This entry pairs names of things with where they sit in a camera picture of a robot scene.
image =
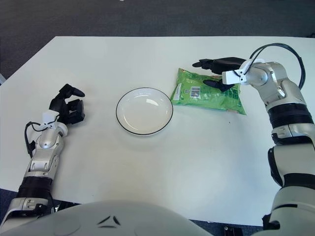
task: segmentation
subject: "black cable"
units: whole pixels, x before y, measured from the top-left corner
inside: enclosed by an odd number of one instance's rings
[[[270,46],[277,46],[277,47],[282,47],[282,48],[285,48],[287,50],[289,50],[290,52],[292,52],[297,60],[299,61],[299,64],[300,64],[300,67],[301,67],[301,79],[300,79],[300,83],[299,83],[299,89],[302,89],[304,83],[305,83],[305,77],[306,77],[306,72],[305,72],[305,68],[304,68],[304,64],[303,64],[303,61],[302,61],[302,58],[297,54],[297,52],[291,48],[289,45],[287,44],[284,44],[284,43],[271,43],[271,44],[266,44],[264,46],[261,46],[260,48],[257,48],[250,56],[250,59],[253,58],[253,56],[256,54],[256,56],[254,57],[254,59],[252,60],[251,64],[249,65],[248,69],[246,70],[246,72],[244,73],[244,75],[246,75],[249,70],[251,69],[254,61],[257,59],[258,55],[267,47],[270,47]],[[241,77],[239,74],[237,74],[237,72],[235,70],[233,70],[234,74],[237,75],[238,77]]]
[[[34,130],[34,131],[36,131],[36,132],[41,132],[41,131],[44,131],[44,130],[46,130],[46,129],[47,129],[47,127],[46,127],[46,128],[44,128],[44,129],[37,130],[37,129],[35,129],[35,128],[34,128],[33,124],[37,124],[37,125],[39,125],[39,126],[40,126],[40,124],[39,124],[39,123],[36,123],[36,122],[31,122],[31,127],[32,127],[32,128],[33,128],[33,130]]]
[[[50,199],[51,199],[51,204],[53,205],[54,212],[56,212],[56,205],[55,205],[53,196],[51,196],[51,193],[50,193],[50,192],[49,192],[49,197],[50,197]]]
[[[57,115],[54,121],[51,121],[51,122],[49,122],[49,123],[47,123],[47,124],[51,124],[51,123],[54,123],[54,122],[56,122],[56,120],[57,120],[57,117],[59,117],[59,116],[60,116],[60,115]]]

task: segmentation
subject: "robot forearm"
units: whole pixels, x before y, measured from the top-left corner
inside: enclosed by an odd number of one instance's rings
[[[82,101],[77,99],[68,104],[64,101],[65,98],[69,98],[74,93],[84,96],[76,88],[65,85],[56,98],[52,100],[51,110],[43,113],[42,124],[34,122],[27,124],[25,137],[31,160],[19,187],[18,194],[11,201],[2,221],[2,232],[34,220],[46,212],[48,200],[51,198],[50,191],[57,171],[59,155],[64,146],[63,138],[68,133],[66,124],[77,123],[84,118]],[[33,124],[40,125],[41,130],[34,129]],[[30,125],[35,131],[41,132],[36,142],[28,142],[26,131]]]

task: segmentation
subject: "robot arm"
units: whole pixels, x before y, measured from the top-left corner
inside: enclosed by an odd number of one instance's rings
[[[25,129],[28,154],[31,157],[19,192],[11,201],[2,221],[1,231],[32,221],[47,210],[51,198],[51,186],[57,171],[59,155],[63,149],[63,138],[67,135],[68,123],[77,123],[84,119],[83,101],[74,100],[66,104],[65,99],[77,95],[84,96],[80,90],[66,84],[43,113],[42,123],[29,122]],[[41,132],[36,141],[29,143],[27,128]]]
[[[305,71],[301,58],[297,58],[302,69],[299,87],[288,78],[281,64],[265,63],[257,56],[243,61],[239,68],[235,64],[240,59],[235,58],[203,59],[194,64],[205,69],[216,68],[222,73],[224,85],[253,86],[266,106],[276,144],[269,149],[268,160],[271,176],[281,189],[275,196],[271,214],[263,217],[265,231],[257,233],[258,236],[312,235],[315,231],[315,125],[300,91]],[[229,64],[234,66],[227,70]]]

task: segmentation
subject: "gray carpet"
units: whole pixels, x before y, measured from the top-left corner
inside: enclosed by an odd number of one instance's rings
[[[57,35],[305,37],[314,15],[314,0],[0,0],[0,73],[9,78]],[[14,196],[0,190],[0,220]],[[194,222],[224,235],[224,224]]]

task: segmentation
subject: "green snack bag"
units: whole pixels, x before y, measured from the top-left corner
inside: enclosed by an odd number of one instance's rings
[[[176,88],[172,93],[171,101],[174,105],[192,105],[246,115],[239,98],[239,84],[221,92],[218,88],[203,83],[204,80],[218,81],[221,78],[222,76],[199,75],[179,68]]]

